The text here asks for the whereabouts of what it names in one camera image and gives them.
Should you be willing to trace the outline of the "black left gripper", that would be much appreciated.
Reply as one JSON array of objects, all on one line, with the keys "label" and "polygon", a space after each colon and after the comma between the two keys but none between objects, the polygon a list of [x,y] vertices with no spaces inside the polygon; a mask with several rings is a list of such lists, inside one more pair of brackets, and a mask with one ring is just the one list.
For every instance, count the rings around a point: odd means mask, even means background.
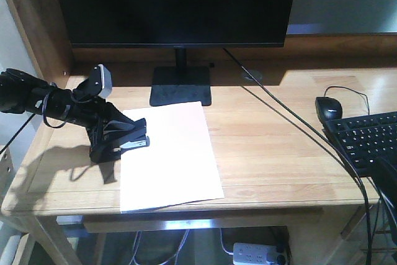
[{"label": "black left gripper", "polygon": [[76,124],[86,128],[91,148],[108,143],[111,147],[145,147],[146,120],[133,121],[124,117],[115,106],[97,96],[79,102],[69,89],[60,89],[51,83],[45,88],[43,121],[47,118]]}]

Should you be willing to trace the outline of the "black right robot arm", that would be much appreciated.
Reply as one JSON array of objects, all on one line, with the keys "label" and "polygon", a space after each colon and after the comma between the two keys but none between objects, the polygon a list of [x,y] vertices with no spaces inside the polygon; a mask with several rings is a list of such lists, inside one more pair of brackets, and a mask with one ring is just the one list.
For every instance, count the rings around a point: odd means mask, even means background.
[{"label": "black right robot arm", "polygon": [[396,157],[378,157],[372,167],[372,177],[396,211]]}]

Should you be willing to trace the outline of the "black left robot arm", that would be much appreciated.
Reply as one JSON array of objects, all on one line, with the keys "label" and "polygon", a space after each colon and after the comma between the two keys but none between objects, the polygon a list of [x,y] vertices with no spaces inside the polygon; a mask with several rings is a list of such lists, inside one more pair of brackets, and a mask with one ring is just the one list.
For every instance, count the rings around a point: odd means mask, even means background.
[{"label": "black left robot arm", "polygon": [[62,89],[21,70],[1,72],[1,112],[41,115],[82,126],[90,141],[90,154],[115,153],[146,147],[146,120],[132,120],[106,100],[112,92],[112,77],[97,65],[74,89]]}]

